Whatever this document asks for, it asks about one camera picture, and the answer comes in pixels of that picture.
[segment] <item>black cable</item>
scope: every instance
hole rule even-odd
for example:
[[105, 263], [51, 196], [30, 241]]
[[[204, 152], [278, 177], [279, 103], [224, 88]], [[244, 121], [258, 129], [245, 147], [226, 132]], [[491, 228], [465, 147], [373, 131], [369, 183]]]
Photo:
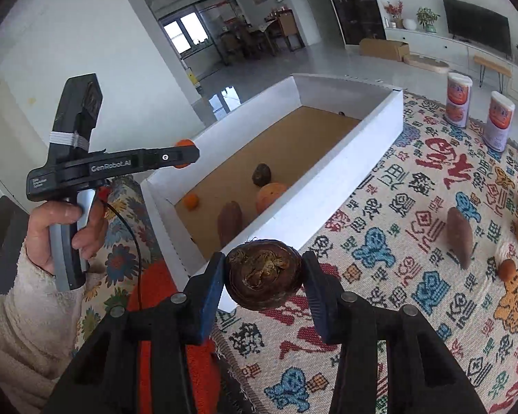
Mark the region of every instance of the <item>black cable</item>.
[[111, 204], [104, 203], [106, 207], [109, 208], [117, 218], [121, 219], [121, 222], [125, 225], [130, 235], [133, 237], [134, 244], [136, 244], [136, 252], [138, 253], [138, 282], [137, 282], [137, 291], [138, 291], [138, 309], [142, 310], [142, 295], [140, 290], [140, 276], [142, 275], [142, 254], [140, 253], [140, 246], [138, 245], [138, 241], [136, 240], [136, 235], [134, 235], [133, 229], [130, 228], [128, 222], [125, 221], [125, 218], [119, 214], [117, 210], [115, 210]]

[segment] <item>beige sleeve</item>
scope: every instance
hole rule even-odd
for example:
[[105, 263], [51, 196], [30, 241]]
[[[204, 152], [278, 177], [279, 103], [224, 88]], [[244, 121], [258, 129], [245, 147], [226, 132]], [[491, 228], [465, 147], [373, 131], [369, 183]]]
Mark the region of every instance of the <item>beige sleeve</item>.
[[69, 363], [85, 290], [59, 293], [23, 244], [14, 286], [0, 295], [0, 385], [20, 412], [42, 408]]

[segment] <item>flat screen tv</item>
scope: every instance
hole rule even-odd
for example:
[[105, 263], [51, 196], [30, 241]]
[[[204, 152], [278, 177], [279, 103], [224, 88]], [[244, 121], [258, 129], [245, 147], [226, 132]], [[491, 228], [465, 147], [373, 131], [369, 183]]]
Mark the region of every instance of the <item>flat screen tv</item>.
[[508, 19], [465, 1], [443, 0], [449, 33], [512, 56]]

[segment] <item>can label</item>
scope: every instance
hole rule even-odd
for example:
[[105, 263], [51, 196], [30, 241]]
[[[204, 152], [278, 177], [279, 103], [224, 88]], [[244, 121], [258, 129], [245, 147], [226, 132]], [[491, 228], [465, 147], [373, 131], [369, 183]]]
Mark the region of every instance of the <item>can label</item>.
[[507, 146], [510, 121], [514, 111], [491, 99], [489, 105], [489, 116], [483, 130], [483, 140], [492, 149], [503, 152]]
[[466, 127], [470, 108], [470, 87], [448, 78], [445, 119], [456, 127]]

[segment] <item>white strap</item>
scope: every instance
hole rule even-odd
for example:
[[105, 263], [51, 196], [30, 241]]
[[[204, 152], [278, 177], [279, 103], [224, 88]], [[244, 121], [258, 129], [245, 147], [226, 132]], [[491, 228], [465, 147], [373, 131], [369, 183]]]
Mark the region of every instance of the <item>white strap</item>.
[[90, 146], [88, 140], [80, 136], [78, 132], [72, 134], [70, 132], [52, 131], [50, 132], [50, 143], [56, 145], [72, 146], [74, 148], [84, 149], [85, 151], [88, 151], [88, 148]]

